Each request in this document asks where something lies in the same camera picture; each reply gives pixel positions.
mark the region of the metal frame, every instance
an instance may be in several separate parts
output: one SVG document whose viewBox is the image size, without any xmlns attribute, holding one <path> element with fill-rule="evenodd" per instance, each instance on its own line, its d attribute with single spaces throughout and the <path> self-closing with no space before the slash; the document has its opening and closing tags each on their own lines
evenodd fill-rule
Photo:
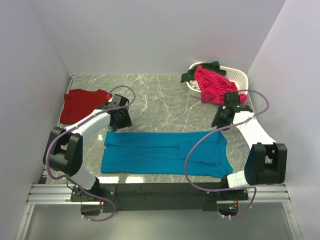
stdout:
<svg viewBox="0 0 320 240">
<path fill-rule="evenodd" d="M 75 79 L 75 75 L 70 75 L 70 82 L 67 88 L 69 92 L 72 83 Z M 44 167 L 42 179 L 48 177 L 48 172 Z M 298 226 L 296 216 L 294 214 L 291 200 L 285 184 L 277 185 L 258 185 L 257 194 L 255 196 L 254 203 L 282 203 L 285 210 L 285 215 L 288 221 L 288 225 L 291 230 L 291 234 L 294 240 L 301 240 L 302 235 Z M 253 189 L 249 189 L 249 200 L 253 196 Z M 25 209 L 15 236 L 15 240 L 23 240 L 27 234 L 29 223 L 33 214 L 35 205 L 99 205 L 99 202 L 71 202 L 72 191 L 65 184 L 33 184 L 26 201 Z M 229 204 L 233 201 L 217 201 L 217 204 Z"/>
<path fill-rule="evenodd" d="M 15 238 L 14 238 L 15 240 L 25 239 L 34 208 L 35 208 L 34 204 L 25 205 L 18 230 L 15 234 Z"/>
<path fill-rule="evenodd" d="M 255 203 L 289 203 L 290 198 L 287 188 L 284 184 L 279 185 L 261 185 L 257 186 Z M 250 189 L 249 198 L 252 197 L 254 190 Z M 72 191 L 65 184 L 33 184 L 30 194 L 26 201 L 27 205 L 99 205 L 99 202 L 71 202 L 70 196 Z M 233 201 L 217 201 L 218 204 L 233 203 Z"/>
<path fill-rule="evenodd" d="M 293 240 L 303 239 L 291 202 L 284 202 L 283 208 L 291 230 Z"/>
</svg>

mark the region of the cable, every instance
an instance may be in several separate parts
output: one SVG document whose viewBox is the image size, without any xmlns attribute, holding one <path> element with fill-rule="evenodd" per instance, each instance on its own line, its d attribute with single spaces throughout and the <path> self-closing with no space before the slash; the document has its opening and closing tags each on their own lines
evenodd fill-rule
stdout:
<svg viewBox="0 0 320 240">
<path fill-rule="evenodd" d="M 209 188 L 204 188 L 204 187 L 200 187 L 196 184 L 194 184 L 189 176 L 188 176 L 188 173 L 187 173 L 187 169 L 188 169 L 188 161 L 189 161 L 189 158 L 191 156 L 191 154 L 194 152 L 194 150 L 199 146 L 199 144 L 201 144 L 206 138 L 208 138 L 209 136 L 211 136 L 212 134 L 214 133 L 217 133 L 221 130 L 226 130 L 226 129 L 229 129 L 229 128 L 233 128 L 233 127 L 236 127 L 236 126 L 239 126 L 239 125 L 242 125 L 242 124 L 246 124 L 247 122 L 249 122 L 252 118 L 260 115 L 260 114 L 263 114 L 265 113 L 268 109 L 269 109 L 269 101 L 268 99 L 260 92 L 258 91 L 255 91 L 255 90 L 248 90 L 248 89 L 245 89 L 245 90 L 239 90 L 237 92 L 252 92 L 252 93 L 256 93 L 258 95 L 260 95 L 266 102 L 266 107 L 264 110 L 262 111 L 259 111 L 258 113 L 255 113 L 252 117 L 249 117 L 247 118 L 246 120 L 244 121 L 241 121 L 241 122 L 238 122 L 236 124 L 230 124 L 228 126 L 223 126 L 223 127 L 220 127 L 220 128 L 217 128 L 216 130 L 213 130 L 211 132 L 209 132 L 207 135 L 205 135 L 203 138 L 201 138 L 190 150 L 190 152 L 188 153 L 186 159 L 185 159 L 185 162 L 184 162 L 184 175 L 185 175 L 185 178 L 186 180 L 191 184 L 191 186 L 193 186 L 194 188 L 196 189 L 199 189 L 201 191 L 205 191 L 205 192 L 225 192 L 225 191 L 234 191 L 234 190 L 249 190 L 249 189 L 254 189 L 254 193 L 253 193 L 253 196 L 252 196 L 252 199 L 251 201 L 249 202 L 248 206 L 242 211 L 240 212 L 239 214 L 235 215 L 235 216 L 232 216 L 231 218 L 236 218 L 236 217 L 239 217 L 241 216 L 243 213 L 245 213 L 252 205 L 255 197 L 256 197 L 256 194 L 257 194 L 257 188 L 255 186 L 251 186 L 251 187 L 235 187 L 235 188 L 220 188 L 220 189 L 209 189 Z"/>
<path fill-rule="evenodd" d="M 70 187 L 70 186 L 68 185 L 68 182 L 69 182 L 69 180 L 66 181 L 66 186 L 68 187 L 68 189 L 70 189 L 71 191 L 73 191 L 72 187 Z"/>
<path fill-rule="evenodd" d="M 87 194 L 87 195 L 89 195 L 89 196 L 91 196 L 91 197 L 93 197 L 93 198 L 100 199 L 100 200 L 102 200 L 102 201 L 104 201 L 104 202 L 108 202 L 109 204 L 112 205 L 112 207 L 113 207 L 113 212 L 112 212 L 109 216 L 107 216 L 107 217 L 105 217 L 105 218 L 102 218 L 102 219 L 93 219 L 93 218 L 89 218 L 89 217 L 87 217 L 87 216 L 84 216 L 85 219 L 87 219 L 87 220 L 89 220 L 89 221 L 93 221 L 93 222 L 102 222 L 102 221 L 105 221 L 105 220 L 108 220 L 108 219 L 112 218 L 113 215 L 115 215 L 115 213 L 116 213 L 116 205 L 115 205 L 110 199 L 108 199 L 108 198 L 105 198 L 105 197 L 102 197 L 102 196 L 98 196 L 98 195 L 94 195 L 94 194 L 88 192 L 87 190 L 85 190 L 84 188 L 82 188 L 81 186 L 79 186 L 75 181 L 73 181 L 73 180 L 72 180 L 69 176 L 67 176 L 67 175 L 54 176 L 54 175 L 52 174 L 51 169 L 50 169 L 50 166 L 49 166 L 49 157 L 50 157 L 50 153 L 51 153 L 51 150 L 52 150 L 52 148 L 54 147 L 54 145 L 55 145 L 55 144 L 57 143 L 57 141 L 58 141 L 60 138 L 62 138 L 64 135 L 66 135 L 66 134 L 68 134 L 68 133 L 76 130 L 77 128 L 81 127 L 83 124 L 89 122 L 91 119 L 95 118 L 96 116 L 98 116 L 98 115 L 100 115 L 100 114 L 104 114 L 104 113 L 107 113 L 107 112 L 110 112 L 110 111 L 114 111 L 114 110 L 125 109 L 125 108 L 129 107 L 131 104 L 134 103 L 134 101 L 136 100 L 136 93 L 135 93 L 135 91 L 134 91 L 131 87 L 129 87 L 129 86 L 125 86 L 125 85 L 116 86 L 116 87 L 113 88 L 109 93 L 112 93 L 114 90 L 116 90 L 116 89 L 118 89 L 118 88 L 127 88 L 127 89 L 129 89 L 129 90 L 132 92 L 132 94 L 133 94 L 133 99 L 132 99 L 132 101 L 131 101 L 131 102 L 128 102 L 128 104 L 126 104 L 126 105 L 124 105 L 124 106 L 118 106 L 118 107 L 109 108 L 109 109 L 100 111 L 100 112 L 98 112 L 97 114 L 92 115 L 92 116 L 84 119 L 84 120 L 81 121 L 77 126 L 72 127 L 72 128 L 70 128 L 70 129 L 64 131 L 63 133 L 61 133 L 60 135 L 58 135 L 58 136 L 51 142 L 51 144 L 49 145 L 48 150 L 47 150 L 47 152 L 46 152 L 46 155 L 45 155 L 45 166 L 46 166 L 47 173 L 48 173 L 48 175 L 50 176 L 50 178 L 52 178 L 53 180 L 58 180 L 58 179 L 61 179 L 61 178 L 66 178 L 66 179 L 67 179 L 68 181 L 70 181 L 72 184 L 74 184 L 75 186 L 78 186 L 78 188 L 79 188 L 82 192 L 84 192 L 85 194 Z"/>
</svg>

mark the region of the dark green cloth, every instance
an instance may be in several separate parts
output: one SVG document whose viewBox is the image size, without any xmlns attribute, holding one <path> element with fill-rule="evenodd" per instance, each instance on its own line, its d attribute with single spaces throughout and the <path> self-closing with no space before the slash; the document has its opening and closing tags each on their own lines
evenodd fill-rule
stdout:
<svg viewBox="0 0 320 240">
<path fill-rule="evenodd" d="M 202 66 L 204 69 L 214 71 L 222 76 L 225 76 L 227 74 L 226 70 L 220 69 L 220 64 L 218 61 L 213 61 L 212 63 L 200 63 L 199 65 L 196 65 L 193 68 L 189 69 L 186 73 L 182 74 L 180 83 L 195 80 L 195 73 L 198 66 Z"/>
</svg>

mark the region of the red cloth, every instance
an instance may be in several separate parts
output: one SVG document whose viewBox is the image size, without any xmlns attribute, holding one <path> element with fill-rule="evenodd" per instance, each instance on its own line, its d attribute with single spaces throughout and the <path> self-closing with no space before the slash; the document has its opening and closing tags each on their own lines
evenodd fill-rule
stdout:
<svg viewBox="0 0 320 240">
<path fill-rule="evenodd" d="M 97 91 L 70 90 L 68 94 L 64 95 L 60 123 L 75 124 L 91 114 L 96 107 L 105 104 L 111 96 L 101 89 Z"/>
<path fill-rule="evenodd" d="M 223 104 L 225 93 L 238 91 L 234 82 L 202 66 L 196 68 L 194 78 L 200 87 L 203 103 Z M 247 95 L 241 93 L 239 97 L 241 104 L 244 104 Z"/>
</svg>

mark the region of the black base bar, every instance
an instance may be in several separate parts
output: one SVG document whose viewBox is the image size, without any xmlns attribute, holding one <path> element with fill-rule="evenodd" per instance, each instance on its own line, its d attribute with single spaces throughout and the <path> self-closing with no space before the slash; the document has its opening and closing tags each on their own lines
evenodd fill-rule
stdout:
<svg viewBox="0 0 320 240">
<path fill-rule="evenodd" d="M 199 182 L 196 185 L 207 189 L 221 188 L 220 182 Z M 202 209 L 213 212 L 217 211 L 217 201 L 233 201 L 236 196 L 239 201 L 249 199 L 247 191 L 244 190 L 205 192 L 187 182 L 100 184 L 100 190 L 104 197 L 115 203 L 117 211 Z M 73 188 L 73 192 L 71 202 L 99 201 L 86 196 L 76 187 Z M 112 211 L 109 203 L 103 204 L 103 213 Z"/>
</svg>

